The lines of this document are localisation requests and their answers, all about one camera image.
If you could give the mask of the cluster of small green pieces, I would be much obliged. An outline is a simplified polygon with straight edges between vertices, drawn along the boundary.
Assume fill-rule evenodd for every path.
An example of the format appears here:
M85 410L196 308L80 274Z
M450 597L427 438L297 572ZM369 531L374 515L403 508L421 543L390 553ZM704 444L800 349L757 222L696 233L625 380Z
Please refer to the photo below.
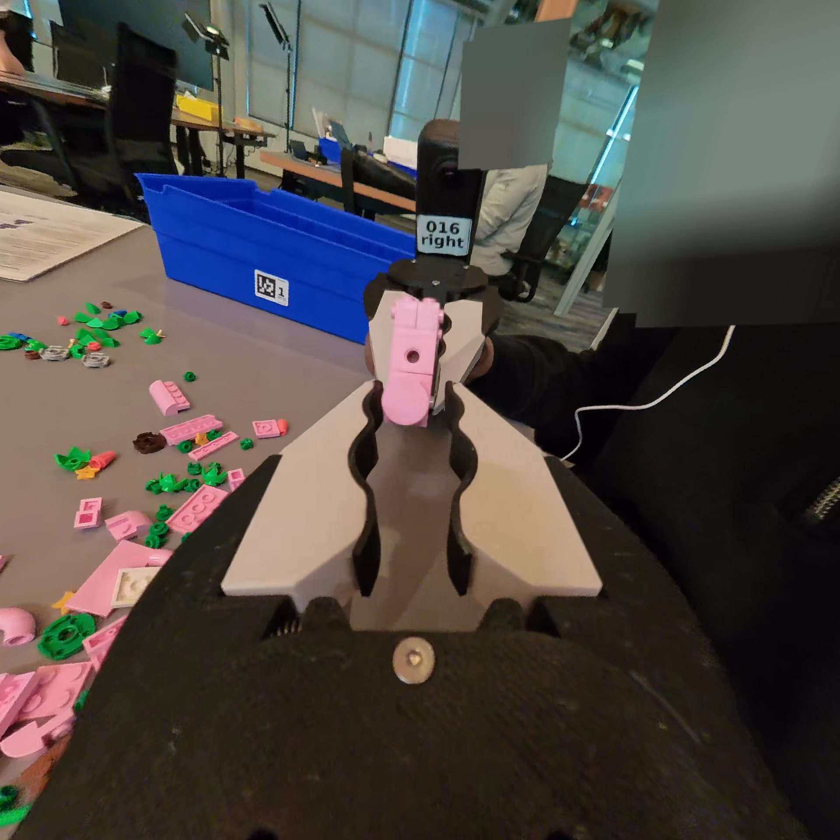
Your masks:
M107 301L89 301L72 318L57 318L59 327L72 330L65 342L49 344L23 332L2 332L1 353L50 364L75 361L87 370L106 370L112 362L112 351L121 345L118 333L139 328L137 339L142 345L165 341L162 329L144 321L141 311L117 309Z

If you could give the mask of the person's right forearm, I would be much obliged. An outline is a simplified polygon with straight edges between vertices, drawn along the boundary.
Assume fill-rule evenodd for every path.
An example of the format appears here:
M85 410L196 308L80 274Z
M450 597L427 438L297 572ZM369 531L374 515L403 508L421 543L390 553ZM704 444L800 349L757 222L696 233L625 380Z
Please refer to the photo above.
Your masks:
M506 419L533 432L544 452L567 456L579 442L579 408L625 403L638 384L623 352L572 352L540 337L495 335L490 371L467 387Z

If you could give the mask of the blue plastic bin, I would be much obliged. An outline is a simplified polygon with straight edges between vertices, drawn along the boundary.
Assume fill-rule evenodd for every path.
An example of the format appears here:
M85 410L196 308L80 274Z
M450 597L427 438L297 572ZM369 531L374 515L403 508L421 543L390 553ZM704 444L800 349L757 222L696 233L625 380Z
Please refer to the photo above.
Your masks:
M412 235L282 190L208 176L137 176L166 275L363 343L363 294Z

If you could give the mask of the pink and brown brick model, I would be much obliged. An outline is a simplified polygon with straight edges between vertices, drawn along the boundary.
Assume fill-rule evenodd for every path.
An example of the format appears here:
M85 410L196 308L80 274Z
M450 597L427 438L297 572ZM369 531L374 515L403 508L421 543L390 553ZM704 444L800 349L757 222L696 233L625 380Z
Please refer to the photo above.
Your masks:
M433 298L404 293L392 304L387 381L381 399L384 417L392 424L427 425L434 406L444 323L444 309Z

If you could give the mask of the printed paper sheet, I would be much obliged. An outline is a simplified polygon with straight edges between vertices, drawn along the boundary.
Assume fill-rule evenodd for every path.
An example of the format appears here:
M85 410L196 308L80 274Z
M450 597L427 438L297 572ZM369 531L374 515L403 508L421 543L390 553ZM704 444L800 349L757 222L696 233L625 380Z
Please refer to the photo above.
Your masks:
M128 217L1 191L1 279L28 282L141 228Z

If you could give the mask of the black office chair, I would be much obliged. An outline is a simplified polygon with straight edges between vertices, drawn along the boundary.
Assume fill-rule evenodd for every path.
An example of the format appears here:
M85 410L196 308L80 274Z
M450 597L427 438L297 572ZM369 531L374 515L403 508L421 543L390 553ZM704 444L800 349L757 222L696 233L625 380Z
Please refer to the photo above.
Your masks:
M178 174L171 143L176 53L123 22L116 33L108 104L69 107L59 121L61 147L79 204L148 223L139 175Z

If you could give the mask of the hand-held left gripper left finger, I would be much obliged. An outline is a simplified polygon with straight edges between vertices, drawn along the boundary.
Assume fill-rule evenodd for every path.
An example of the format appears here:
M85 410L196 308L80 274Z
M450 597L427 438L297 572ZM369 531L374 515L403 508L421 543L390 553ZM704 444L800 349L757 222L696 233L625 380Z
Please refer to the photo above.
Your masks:
M383 385L363 384L284 447L222 581L228 596L284 595L301 612L375 588L382 541L368 481Z

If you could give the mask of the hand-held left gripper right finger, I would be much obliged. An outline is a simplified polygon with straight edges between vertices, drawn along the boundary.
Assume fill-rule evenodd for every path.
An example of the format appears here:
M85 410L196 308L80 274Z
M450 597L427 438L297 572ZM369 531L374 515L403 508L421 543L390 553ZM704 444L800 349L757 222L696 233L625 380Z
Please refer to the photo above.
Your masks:
M445 388L448 576L460 596L528 610L544 596L598 596L602 579L541 449L462 384Z

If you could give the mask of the black monitor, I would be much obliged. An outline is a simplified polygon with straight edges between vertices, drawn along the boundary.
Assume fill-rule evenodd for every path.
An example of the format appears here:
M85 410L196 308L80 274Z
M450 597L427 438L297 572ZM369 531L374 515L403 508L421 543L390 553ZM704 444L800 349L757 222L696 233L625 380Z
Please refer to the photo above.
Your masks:
M175 52L177 78L212 90L214 66L204 41L190 26L209 25L209 1L59 1L64 29L80 38L92 58L109 66L117 59L118 25Z

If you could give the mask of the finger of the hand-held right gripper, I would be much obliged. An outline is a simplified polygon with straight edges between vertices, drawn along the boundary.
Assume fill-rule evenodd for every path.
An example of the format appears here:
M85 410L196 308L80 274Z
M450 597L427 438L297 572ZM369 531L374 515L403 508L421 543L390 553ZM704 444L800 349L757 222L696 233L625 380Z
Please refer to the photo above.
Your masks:
M483 313L484 306L478 300L462 299L444 305L449 327L443 335L444 350L437 360L437 385L466 382L486 343Z
M366 353L370 355L371 372L379 382L388 382L391 371L393 309L401 296L382 296L369 322Z

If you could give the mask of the pile of pink toy bricks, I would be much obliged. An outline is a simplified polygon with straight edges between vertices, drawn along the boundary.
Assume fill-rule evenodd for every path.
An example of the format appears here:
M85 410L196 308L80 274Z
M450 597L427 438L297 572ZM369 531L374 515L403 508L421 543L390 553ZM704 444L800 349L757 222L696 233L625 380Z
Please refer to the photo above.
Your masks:
M80 500L75 532L104 526L114 545L78 591L66 592L53 605L61 615L43 628L37 645L49 662L20 675L2 673L2 758L37 758L17 783L2 787L2 826L16 825L26 817L51 767L64 753L88 698L88 683L100 673L127 619L122 616L108 623L109 615L135 606L173 550L244 483L241 469L226 473L216 463L201 465L238 439L233 432L223 433L222 425L215 415L207 414L135 440L140 452L176 447L189 454L184 480L161 474L146 485L155 494L189 492L177 510L164 504L154 518L139 510L104 518L100 497Z

